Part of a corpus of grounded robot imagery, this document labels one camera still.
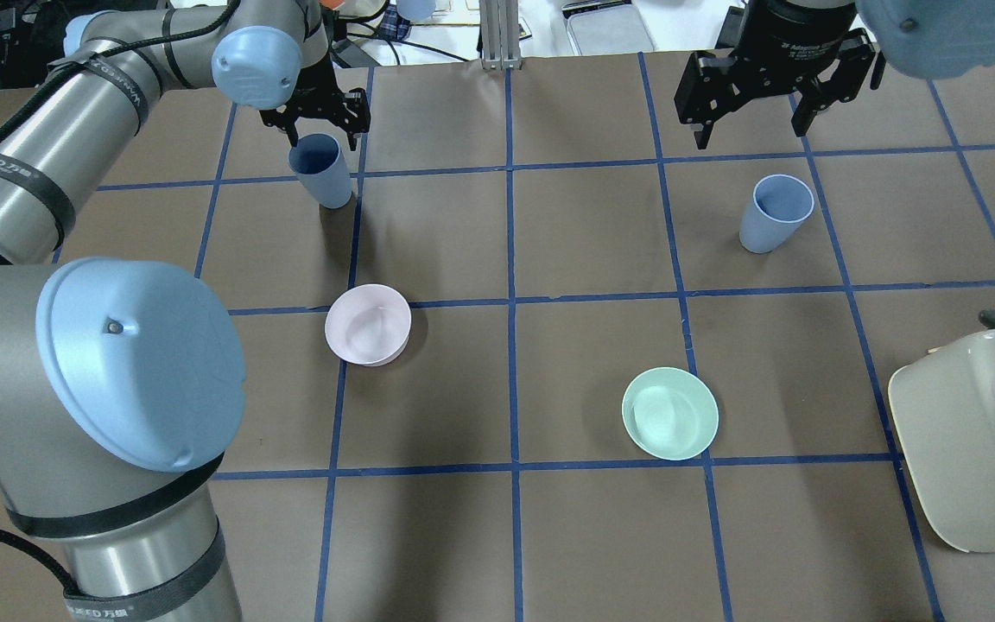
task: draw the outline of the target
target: blue cup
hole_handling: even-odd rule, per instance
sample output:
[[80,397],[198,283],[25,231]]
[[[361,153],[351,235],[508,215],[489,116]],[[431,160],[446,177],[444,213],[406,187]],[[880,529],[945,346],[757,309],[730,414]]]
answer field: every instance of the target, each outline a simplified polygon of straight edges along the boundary
[[750,252],[770,252],[812,216],[816,200],[806,182],[791,175],[763,177],[739,225],[739,243]]
[[289,152],[289,166],[307,192],[328,209],[339,209],[352,200],[352,175],[336,138],[311,134]]

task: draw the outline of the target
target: green bowl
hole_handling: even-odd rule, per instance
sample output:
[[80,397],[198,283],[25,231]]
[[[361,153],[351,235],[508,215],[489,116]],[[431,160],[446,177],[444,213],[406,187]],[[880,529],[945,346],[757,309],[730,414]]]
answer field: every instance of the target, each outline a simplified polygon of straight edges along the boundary
[[676,367],[656,367],[633,379],[620,412],[636,445],[663,460],[688,460],[704,452],[719,427],[712,392]]

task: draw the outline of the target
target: blue joint cap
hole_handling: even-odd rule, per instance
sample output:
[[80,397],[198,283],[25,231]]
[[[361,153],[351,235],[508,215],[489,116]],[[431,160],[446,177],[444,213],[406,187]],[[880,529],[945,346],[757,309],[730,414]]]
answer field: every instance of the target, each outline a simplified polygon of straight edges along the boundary
[[291,35],[249,25],[222,39],[210,63],[213,83],[240,105],[273,110],[287,103],[301,71],[301,48]]
[[213,460],[244,416],[244,351],[225,304],[174,265],[64,264],[35,312],[48,382],[72,419],[126,463],[183,473]]
[[79,51],[79,47],[83,46],[83,31],[86,31],[86,27],[91,25],[94,17],[116,12],[118,11],[99,11],[91,13],[89,16],[72,17],[72,21],[68,22],[67,28],[64,29],[64,55],[71,56]]

